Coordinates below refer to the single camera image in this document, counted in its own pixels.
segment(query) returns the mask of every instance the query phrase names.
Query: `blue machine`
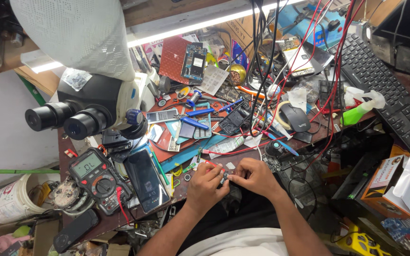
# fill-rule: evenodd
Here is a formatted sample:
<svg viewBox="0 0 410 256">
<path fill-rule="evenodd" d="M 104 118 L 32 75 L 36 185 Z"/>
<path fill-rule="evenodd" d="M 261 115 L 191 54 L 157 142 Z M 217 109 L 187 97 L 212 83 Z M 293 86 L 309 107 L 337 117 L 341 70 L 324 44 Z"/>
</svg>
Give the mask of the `blue machine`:
<svg viewBox="0 0 410 256">
<path fill-rule="evenodd" d="M 297 7 L 297 10 L 300 12 L 304 12 L 304 8 L 307 7 L 309 10 L 311 10 L 312 12 L 314 12 L 314 10 L 316 9 L 316 6 L 312 5 L 312 4 L 307 4 L 307 3 L 298 3 L 295 4 L 295 6 Z M 287 5 L 280 13 L 279 13 L 279 17 L 278 17 L 278 29 L 288 26 L 290 24 L 292 24 L 295 19 L 297 18 L 298 13 L 295 11 L 295 9 L 292 7 L 292 5 Z M 328 31 L 327 27 L 328 27 L 328 22 L 329 20 L 339 20 L 340 24 L 338 27 L 335 28 L 335 30 L 333 31 Z M 293 26 L 290 29 L 286 29 L 284 30 L 282 33 L 283 35 L 286 33 L 292 34 L 292 35 L 299 35 L 300 37 L 303 37 L 305 35 L 306 29 L 308 29 L 309 23 L 311 20 L 309 19 L 304 19 L 302 21 L 300 21 L 299 24 L 297 24 L 296 26 Z M 328 12 L 325 17 L 322 19 L 321 24 L 324 26 L 325 28 L 325 37 L 327 39 L 327 44 L 329 47 L 332 47 L 333 45 L 337 44 L 339 42 L 339 40 L 341 39 L 341 37 L 343 36 L 343 26 L 345 23 L 345 18 L 341 17 L 338 12 Z M 311 24 L 310 27 L 310 31 L 313 29 L 314 26 L 314 21 Z M 321 49 L 325 50 L 325 43 L 324 43 L 324 39 L 322 36 L 322 28 L 319 24 L 317 24 L 316 27 L 316 33 L 315 34 L 311 34 L 308 37 L 308 42 L 310 42 L 311 44 L 313 43 L 313 36 L 316 37 L 316 46 L 320 47 Z"/>
</svg>

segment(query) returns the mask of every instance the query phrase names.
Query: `plastic bucket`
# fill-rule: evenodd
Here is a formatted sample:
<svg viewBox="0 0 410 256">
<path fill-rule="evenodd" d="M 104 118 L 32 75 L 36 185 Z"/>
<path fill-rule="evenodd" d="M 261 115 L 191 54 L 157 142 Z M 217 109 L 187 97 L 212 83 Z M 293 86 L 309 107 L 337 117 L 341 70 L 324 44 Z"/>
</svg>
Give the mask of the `plastic bucket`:
<svg viewBox="0 0 410 256">
<path fill-rule="evenodd" d="M 0 189 L 0 223 L 12 223 L 51 209 L 49 204 L 38 207 L 28 196 L 31 189 L 48 180 L 59 180 L 59 174 L 25 174 Z"/>
</svg>

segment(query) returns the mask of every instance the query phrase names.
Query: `green spray bottle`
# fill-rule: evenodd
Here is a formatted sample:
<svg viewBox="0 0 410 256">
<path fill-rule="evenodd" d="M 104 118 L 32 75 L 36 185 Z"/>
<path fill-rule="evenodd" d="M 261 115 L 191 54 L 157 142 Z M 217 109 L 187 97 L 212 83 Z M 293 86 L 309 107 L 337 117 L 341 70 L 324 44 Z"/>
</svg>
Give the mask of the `green spray bottle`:
<svg viewBox="0 0 410 256">
<path fill-rule="evenodd" d="M 364 114 L 369 112 L 373 108 L 384 108 L 385 106 L 385 99 L 382 94 L 376 92 L 375 90 L 371 90 L 367 93 L 362 94 L 354 94 L 355 97 L 368 97 L 372 100 L 363 102 L 358 107 L 353 108 L 349 111 L 343 113 L 343 117 L 341 117 L 341 124 L 342 125 L 352 125 L 356 124 Z"/>
</svg>

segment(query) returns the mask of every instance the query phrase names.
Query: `black remote control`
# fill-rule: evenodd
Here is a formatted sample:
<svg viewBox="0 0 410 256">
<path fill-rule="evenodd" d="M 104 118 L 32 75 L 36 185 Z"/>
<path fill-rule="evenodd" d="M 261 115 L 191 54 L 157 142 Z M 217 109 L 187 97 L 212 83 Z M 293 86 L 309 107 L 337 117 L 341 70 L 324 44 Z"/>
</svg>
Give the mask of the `black remote control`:
<svg viewBox="0 0 410 256">
<path fill-rule="evenodd" d="M 85 153 L 69 164 L 69 173 L 78 186 L 84 188 L 99 208 L 110 216 L 120 210 L 117 200 L 117 187 L 121 187 L 121 204 L 132 198 L 121 175 L 113 164 L 97 148 L 89 148 Z"/>
<path fill-rule="evenodd" d="M 98 223 L 98 215 L 93 209 L 82 213 L 53 238 L 55 250 L 64 253 Z"/>
</svg>

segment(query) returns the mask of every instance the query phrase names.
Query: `black keyboard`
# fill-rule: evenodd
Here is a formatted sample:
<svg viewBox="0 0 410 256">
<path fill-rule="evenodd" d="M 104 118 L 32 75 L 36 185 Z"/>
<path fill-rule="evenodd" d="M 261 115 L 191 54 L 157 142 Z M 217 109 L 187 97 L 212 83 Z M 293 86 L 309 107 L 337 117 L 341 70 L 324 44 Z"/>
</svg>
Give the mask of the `black keyboard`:
<svg viewBox="0 0 410 256">
<path fill-rule="evenodd" d="M 335 54 L 337 50 L 336 45 L 329 52 Z M 375 90 L 384 96 L 385 107 L 376 112 L 410 149 L 410 95 L 356 34 L 345 40 L 341 71 L 356 88 L 365 92 Z"/>
</svg>

